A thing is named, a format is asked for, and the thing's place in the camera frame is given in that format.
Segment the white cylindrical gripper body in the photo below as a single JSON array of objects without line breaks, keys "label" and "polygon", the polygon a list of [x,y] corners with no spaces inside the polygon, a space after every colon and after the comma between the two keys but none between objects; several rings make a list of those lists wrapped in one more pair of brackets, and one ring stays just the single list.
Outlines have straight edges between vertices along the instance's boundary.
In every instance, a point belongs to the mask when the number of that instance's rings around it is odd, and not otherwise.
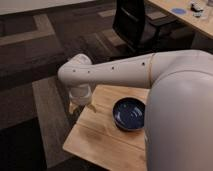
[{"label": "white cylindrical gripper body", "polygon": [[71,87],[69,89],[70,101],[76,105],[87,105],[91,102],[92,91],[88,84]]}]

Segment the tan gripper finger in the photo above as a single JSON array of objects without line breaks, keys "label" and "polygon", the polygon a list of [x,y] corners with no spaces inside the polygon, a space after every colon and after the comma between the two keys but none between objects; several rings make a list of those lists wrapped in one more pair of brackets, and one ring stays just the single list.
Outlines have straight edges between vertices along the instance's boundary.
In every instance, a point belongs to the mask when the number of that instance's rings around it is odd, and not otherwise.
[{"label": "tan gripper finger", "polygon": [[93,112],[97,112],[96,107],[93,104],[88,104],[88,108],[91,109]]},{"label": "tan gripper finger", "polygon": [[70,114],[73,114],[74,111],[75,111],[78,107],[80,107],[80,105],[77,105],[77,104],[75,104],[75,103],[70,102],[70,105],[69,105],[69,113],[70,113]]}]

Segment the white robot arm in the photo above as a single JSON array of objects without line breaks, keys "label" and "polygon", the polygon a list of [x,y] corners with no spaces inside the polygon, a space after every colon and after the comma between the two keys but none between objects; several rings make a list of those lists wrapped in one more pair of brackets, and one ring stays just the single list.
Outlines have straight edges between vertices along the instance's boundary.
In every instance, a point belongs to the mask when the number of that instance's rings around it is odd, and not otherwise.
[{"label": "white robot arm", "polygon": [[94,64],[77,54],[58,70],[76,105],[94,85],[147,88],[148,171],[213,171],[213,54],[164,51]]}]

